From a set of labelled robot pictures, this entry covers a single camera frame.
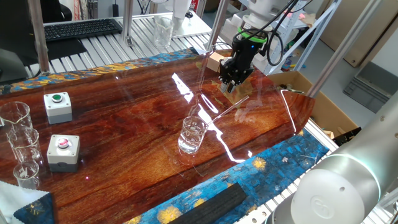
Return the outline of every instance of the black keyboard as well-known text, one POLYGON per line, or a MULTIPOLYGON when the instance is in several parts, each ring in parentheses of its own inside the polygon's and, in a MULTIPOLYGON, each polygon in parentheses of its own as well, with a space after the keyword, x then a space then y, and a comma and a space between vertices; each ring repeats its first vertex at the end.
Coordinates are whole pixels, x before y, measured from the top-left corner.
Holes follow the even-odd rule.
POLYGON ((71 22, 44 27, 45 40, 63 40, 76 37, 93 37, 96 35, 120 33, 122 27, 114 19, 96 19, 71 22))

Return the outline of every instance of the empty drinking glass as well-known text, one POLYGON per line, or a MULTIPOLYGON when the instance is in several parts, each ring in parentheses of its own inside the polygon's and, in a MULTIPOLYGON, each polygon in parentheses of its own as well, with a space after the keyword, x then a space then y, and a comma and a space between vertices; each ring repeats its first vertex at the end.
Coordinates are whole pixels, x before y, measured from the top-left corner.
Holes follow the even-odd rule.
POLYGON ((14 168, 14 177, 18 186, 36 190, 39 186, 39 165, 35 161, 23 162, 14 168))
POLYGON ((196 153, 205 137, 207 128, 208 125, 206 122, 199 117, 186 117, 182 122, 182 130, 178 138, 178 147, 188 154, 196 153))
POLYGON ((8 130, 20 125, 32 128, 29 113, 29 106, 22 102, 10 102, 0 107, 1 121, 8 130))
POLYGON ((155 35, 154 42, 158 47, 168 47, 172 41, 174 23, 171 19, 155 16, 155 35))
POLYGON ((11 145, 18 162, 35 160, 41 163, 42 154, 39 145, 39 133, 26 126, 16 126, 10 130, 8 141, 11 145))

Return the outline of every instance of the red button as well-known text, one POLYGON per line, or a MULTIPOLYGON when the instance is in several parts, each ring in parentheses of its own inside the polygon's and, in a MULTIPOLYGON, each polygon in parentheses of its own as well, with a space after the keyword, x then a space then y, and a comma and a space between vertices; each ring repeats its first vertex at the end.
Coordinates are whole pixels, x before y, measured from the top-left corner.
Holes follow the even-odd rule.
POLYGON ((61 149, 65 149, 69 146, 69 141, 65 138, 61 138, 58 140, 58 147, 61 149))

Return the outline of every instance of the polished wood surface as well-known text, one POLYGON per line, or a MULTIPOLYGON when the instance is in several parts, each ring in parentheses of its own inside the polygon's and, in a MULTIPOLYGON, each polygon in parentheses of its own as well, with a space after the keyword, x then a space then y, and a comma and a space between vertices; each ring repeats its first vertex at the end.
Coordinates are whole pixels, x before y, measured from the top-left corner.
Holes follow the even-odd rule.
MULTIPOLYGON (((44 157, 52 134, 80 137, 78 172, 47 170, 40 177, 39 189, 53 195, 57 223, 128 221, 304 127, 313 99, 280 92, 258 70, 233 94, 223 94, 218 74, 205 64, 198 56, 0 97, 0 105, 30 106, 44 157), (43 95, 63 91, 71 98, 73 121, 49 125, 43 95), (179 152, 185 117, 215 118, 246 95, 210 127, 195 155, 179 152)), ((15 165, 1 131, 1 181, 17 184, 15 165)))

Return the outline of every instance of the green ring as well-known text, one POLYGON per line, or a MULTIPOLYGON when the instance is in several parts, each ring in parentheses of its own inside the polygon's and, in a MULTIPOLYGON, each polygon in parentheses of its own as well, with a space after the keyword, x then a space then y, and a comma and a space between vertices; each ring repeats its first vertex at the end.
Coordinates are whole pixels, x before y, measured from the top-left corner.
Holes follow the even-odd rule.
MULTIPOLYGON (((241 29, 240 27, 238 27, 238 32, 242 32, 242 29, 241 29)), ((241 35, 242 35, 243 37, 245 37, 245 38, 250 37, 250 35, 247 34, 247 33, 245 33, 245 32, 242 33, 241 35)), ((256 37, 252 37, 252 38, 250 38, 250 40, 253 41, 253 42, 260 43, 260 44, 263 44, 263 43, 267 42, 267 39, 266 39, 266 38, 265 38, 265 39, 259 39, 259 38, 256 38, 256 37)))

